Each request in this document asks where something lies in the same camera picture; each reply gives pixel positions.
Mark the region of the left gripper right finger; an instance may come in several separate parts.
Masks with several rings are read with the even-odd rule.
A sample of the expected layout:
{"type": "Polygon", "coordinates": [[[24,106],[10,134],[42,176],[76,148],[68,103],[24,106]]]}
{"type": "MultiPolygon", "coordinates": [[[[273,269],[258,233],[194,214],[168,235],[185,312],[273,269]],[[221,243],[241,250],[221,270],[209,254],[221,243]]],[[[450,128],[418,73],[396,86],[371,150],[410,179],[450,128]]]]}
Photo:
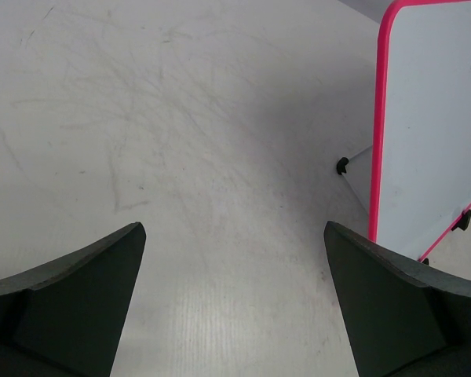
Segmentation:
{"type": "Polygon", "coordinates": [[[330,273],[361,376],[471,376],[471,280],[329,221],[330,273]]]}

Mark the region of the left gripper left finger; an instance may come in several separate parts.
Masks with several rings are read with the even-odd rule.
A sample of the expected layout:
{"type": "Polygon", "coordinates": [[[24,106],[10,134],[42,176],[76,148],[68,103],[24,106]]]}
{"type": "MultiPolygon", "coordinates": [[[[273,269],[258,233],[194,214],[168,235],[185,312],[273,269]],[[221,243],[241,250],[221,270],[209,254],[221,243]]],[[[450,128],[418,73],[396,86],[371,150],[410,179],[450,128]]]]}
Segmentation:
{"type": "Polygon", "coordinates": [[[0,376],[109,376],[146,232],[131,223],[0,280],[0,376]]]}

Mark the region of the pink framed whiteboard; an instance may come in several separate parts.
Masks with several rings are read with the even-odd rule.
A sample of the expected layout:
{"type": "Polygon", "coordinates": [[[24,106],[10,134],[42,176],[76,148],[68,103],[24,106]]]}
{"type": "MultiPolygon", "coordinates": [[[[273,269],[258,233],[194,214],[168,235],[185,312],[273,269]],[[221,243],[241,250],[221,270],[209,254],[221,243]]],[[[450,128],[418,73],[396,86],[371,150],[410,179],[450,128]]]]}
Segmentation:
{"type": "Polygon", "coordinates": [[[471,1],[394,1],[378,30],[370,147],[347,157],[368,239],[424,261],[471,210],[471,1]]]}

